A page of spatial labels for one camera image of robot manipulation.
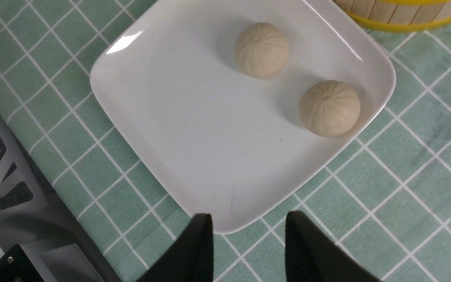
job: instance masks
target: yellow rim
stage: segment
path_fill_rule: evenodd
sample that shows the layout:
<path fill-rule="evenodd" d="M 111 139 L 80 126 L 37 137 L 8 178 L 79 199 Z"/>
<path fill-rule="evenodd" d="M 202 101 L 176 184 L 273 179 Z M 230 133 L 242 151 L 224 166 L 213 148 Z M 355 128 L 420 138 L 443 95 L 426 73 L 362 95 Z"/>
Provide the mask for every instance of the yellow rim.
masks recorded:
<path fill-rule="evenodd" d="M 380 23 L 376 21 L 371 21 L 367 18 L 362 18 L 361 16 L 356 16 L 354 14 L 349 14 L 349 16 L 356 21 L 362 27 L 366 27 L 372 30 L 380 30 L 387 32 L 414 32 L 427 29 L 434 29 L 436 27 L 441 27 L 443 25 L 451 24 L 451 17 L 445 18 L 444 20 L 432 22 L 432 23 L 422 23 L 419 25 L 393 25 L 391 23 Z"/>
<path fill-rule="evenodd" d="M 398 5 L 432 5 L 451 2 L 451 0 L 377 0 L 380 2 L 388 2 Z"/>

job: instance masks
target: green tablecloth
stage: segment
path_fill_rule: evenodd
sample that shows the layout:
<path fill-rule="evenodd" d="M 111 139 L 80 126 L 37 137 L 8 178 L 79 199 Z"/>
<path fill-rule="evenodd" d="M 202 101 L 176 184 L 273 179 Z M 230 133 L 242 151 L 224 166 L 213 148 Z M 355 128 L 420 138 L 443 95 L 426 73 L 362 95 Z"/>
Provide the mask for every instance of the green tablecloth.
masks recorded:
<path fill-rule="evenodd" d="M 0 0 L 0 114 L 122 280 L 189 220 L 102 112 L 95 59 L 154 0 Z M 283 281 L 283 219 L 303 210 L 387 281 L 451 281 L 451 25 L 370 33 L 397 85 L 360 136 L 244 230 L 215 235 L 215 277 Z"/>

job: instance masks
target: table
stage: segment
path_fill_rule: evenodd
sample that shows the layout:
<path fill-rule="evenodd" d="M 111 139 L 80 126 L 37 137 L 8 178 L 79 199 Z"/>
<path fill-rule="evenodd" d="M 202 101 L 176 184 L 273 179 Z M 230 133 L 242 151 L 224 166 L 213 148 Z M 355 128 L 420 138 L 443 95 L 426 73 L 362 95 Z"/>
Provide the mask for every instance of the table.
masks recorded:
<path fill-rule="evenodd" d="M 95 59 L 153 2 L 0 0 L 0 114 L 125 281 L 189 220 L 89 85 Z M 396 69 L 387 107 L 262 219 L 215 235 L 217 280 L 285 280 L 284 216 L 300 209 L 383 280 L 451 281 L 451 25 L 368 32 Z"/>

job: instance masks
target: bamboo steamer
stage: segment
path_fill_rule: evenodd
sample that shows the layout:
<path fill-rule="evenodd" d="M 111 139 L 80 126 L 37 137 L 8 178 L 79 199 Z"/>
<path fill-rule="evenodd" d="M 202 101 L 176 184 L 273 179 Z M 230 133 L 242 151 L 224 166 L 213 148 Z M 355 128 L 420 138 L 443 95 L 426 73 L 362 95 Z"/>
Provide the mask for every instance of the bamboo steamer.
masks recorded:
<path fill-rule="evenodd" d="M 414 32 L 451 23 L 451 0 L 333 0 L 362 27 Z"/>

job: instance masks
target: square plate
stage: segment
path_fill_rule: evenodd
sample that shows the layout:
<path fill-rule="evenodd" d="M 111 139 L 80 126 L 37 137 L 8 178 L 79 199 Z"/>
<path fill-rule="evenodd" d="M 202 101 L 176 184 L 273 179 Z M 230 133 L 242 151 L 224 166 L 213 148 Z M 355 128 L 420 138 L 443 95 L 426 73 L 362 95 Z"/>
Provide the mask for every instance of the square plate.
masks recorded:
<path fill-rule="evenodd" d="M 286 68 L 268 80 L 235 66 L 238 35 L 279 27 Z M 338 138 L 302 127 L 298 103 L 316 82 L 351 84 L 356 125 Z M 389 100 L 394 68 L 329 0 L 158 0 L 97 60 L 91 86 L 156 179 L 216 233 L 246 227 L 342 151 Z"/>

